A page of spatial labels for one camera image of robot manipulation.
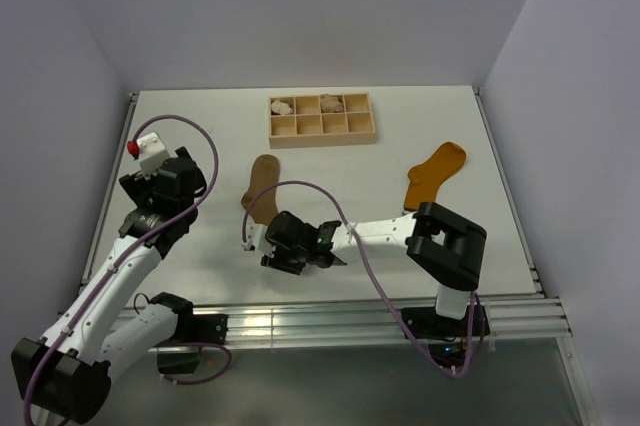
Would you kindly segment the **tan ribbed sock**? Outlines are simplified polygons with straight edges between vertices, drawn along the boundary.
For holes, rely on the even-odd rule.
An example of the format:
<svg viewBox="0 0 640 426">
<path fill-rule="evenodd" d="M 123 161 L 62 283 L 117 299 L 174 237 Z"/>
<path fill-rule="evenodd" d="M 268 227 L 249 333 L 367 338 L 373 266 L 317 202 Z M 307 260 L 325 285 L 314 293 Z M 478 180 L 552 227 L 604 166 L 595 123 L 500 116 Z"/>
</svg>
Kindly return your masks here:
<svg viewBox="0 0 640 426">
<path fill-rule="evenodd" d="M 248 189 L 241 198 L 242 207 L 255 223 L 268 226 L 278 214 L 275 189 L 265 192 L 260 198 L 257 196 L 279 180 L 279 160 L 270 154 L 258 156 L 251 168 Z"/>
</svg>

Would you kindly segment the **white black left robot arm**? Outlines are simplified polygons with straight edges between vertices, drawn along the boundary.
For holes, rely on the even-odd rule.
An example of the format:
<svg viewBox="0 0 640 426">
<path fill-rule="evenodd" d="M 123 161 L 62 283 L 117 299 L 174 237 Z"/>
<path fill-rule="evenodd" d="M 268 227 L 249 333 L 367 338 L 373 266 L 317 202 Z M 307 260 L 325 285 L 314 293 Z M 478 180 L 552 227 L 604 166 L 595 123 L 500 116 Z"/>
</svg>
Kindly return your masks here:
<svg viewBox="0 0 640 426">
<path fill-rule="evenodd" d="M 136 207 L 98 274 L 39 339 L 23 338 L 11 353 L 26 424 L 33 422 L 33 406 L 65 422 L 92 419 L 109 395 L 117 366 L 142 352 L 122 346 L 122 340 L 135 342 L 155 330 L 156 341 L 183 345 L 194 335 L 190 315 L 157 307 L 141 325 L 108 337 L 128 299 L 196 221 L 197 207 L 211 190 L 204 174 L 180 147 L 150 177 L 125 175 L 120 185 Z"/>
</svg>

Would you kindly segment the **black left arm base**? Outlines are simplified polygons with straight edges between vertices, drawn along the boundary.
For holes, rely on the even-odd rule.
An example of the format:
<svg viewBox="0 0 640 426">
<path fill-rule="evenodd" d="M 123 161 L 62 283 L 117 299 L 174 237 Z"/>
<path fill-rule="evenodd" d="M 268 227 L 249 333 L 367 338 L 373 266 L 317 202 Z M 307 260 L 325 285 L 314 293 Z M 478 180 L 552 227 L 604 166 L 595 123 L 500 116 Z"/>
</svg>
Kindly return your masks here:
<svg viewBox="0 0 640 426">
<path fill-rule="evenodd" d="M 224 375 L 233 355 L 226 346 L 229 316 L 195 315 L 155 346 L 160 379 L 179 386 L 206 384 Z"/>
</svg>

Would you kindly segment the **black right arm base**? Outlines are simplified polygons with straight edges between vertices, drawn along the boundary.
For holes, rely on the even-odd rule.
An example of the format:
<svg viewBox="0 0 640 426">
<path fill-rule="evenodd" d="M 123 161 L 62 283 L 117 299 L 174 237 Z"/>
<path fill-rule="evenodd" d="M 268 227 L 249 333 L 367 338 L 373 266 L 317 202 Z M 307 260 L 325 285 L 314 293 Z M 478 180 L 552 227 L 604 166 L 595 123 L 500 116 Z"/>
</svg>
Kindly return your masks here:
<svg viewBox="0 0 640 426">
<path fill-rule="evenodd" d="M 482 305 L 474 309 L 471 341 L 467 334 L 469 311 L 461 320 L 439 316 L 434 307 L 407 307 L 400 313 L 413 336 L 426 341 L 435 363 L 451 371 L 462 368 L 469 347 L 471 356 L 474 356 L 491 333 L 486 309 Z"/>
</svg>

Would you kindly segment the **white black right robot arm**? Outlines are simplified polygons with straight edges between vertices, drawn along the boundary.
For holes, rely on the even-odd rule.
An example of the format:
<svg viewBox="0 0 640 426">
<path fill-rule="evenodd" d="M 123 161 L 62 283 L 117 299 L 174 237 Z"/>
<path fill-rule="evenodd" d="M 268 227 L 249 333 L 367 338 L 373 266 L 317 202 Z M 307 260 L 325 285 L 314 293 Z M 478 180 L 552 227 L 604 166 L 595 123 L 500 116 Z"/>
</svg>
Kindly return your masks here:
<svg viewBox="0 0 640 426">
<path fill-rule="evenodd" d="M 433 324 L 452 336 L 468 320 L 478 289 L 486 230 L 434 202 L 401 217 L 360 223 L 326 221 L 315 227 L 288 211 L 250 228 L 245 247 L 263 254 L 261 264 L 299 275 L 307 265 L 344 266 L 368 259 L 407 257 L 437 283 Z"/>
</svg>

